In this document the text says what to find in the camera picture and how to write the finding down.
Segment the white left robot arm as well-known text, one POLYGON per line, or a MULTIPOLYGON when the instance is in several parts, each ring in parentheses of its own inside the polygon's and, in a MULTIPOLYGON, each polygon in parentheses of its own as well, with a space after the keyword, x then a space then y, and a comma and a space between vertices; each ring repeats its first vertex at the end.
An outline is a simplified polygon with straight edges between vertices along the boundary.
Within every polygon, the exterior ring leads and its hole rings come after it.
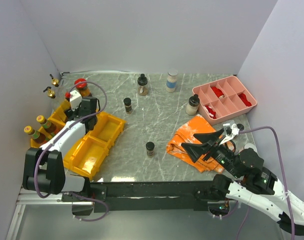
POLYGON ((59 194, 68 190, 63 159, 70 149, 89 131, 94 130, 99 100, 84 97, 65 126, 47 143, 39 148, 30 148, 25 154, 22 186, 38 194, 59 194))

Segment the green-label sauce bottle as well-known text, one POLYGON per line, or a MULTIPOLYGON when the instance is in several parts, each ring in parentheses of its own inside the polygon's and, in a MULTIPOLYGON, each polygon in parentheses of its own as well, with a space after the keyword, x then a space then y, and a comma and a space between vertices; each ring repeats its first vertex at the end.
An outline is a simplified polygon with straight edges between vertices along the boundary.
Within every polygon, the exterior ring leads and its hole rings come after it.
POLYGON ((57 126, 54 123, 52 123, 50 120, 48 120, 47 118, 45 118, 43 115, 37 116, 36 117, 36 121, 51 136, 55 136, 59 132, 59 129, 57 128, 57 126))
POLYGON ((30 138, 37 144, 44 144, 49 141, 49 139, 43 133, 35 130, 30 125, 24 128, 24 132, 30 136, 30 138))

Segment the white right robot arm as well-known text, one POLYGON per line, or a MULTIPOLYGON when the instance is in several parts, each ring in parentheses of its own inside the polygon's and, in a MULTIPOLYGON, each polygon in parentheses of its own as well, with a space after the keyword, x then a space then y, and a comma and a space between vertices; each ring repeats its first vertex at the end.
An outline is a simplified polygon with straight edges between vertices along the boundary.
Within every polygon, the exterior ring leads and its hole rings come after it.
POLYGON ((239 201, 263 212, 292 236, 304 236, 304 201, 288 190, 284 180, 264 167, 264 160, 253 149, 235 154, 225 146, 240 133, 239 129, 196 133, 199 144, 181 144, 192 162, 213 158, 233 176, 215 175, 201 194, 206 200, 239 201))

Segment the tall oil bottle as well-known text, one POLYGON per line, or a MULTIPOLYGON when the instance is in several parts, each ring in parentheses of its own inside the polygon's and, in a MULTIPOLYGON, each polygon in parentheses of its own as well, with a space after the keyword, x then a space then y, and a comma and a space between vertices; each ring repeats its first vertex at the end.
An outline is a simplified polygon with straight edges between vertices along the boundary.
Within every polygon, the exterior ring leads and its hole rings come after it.
POLYGON ((63 80, 54 77, 52 74, 49 75, 51 78, 51 86, 47 89, 47 95, 54 99, 65 94, 65 88, 63 87, 63 80))
POLYGON ((64 102, 66 88, 47 86, 43 92, 50 98, 52 109, 56 110, 64 102))

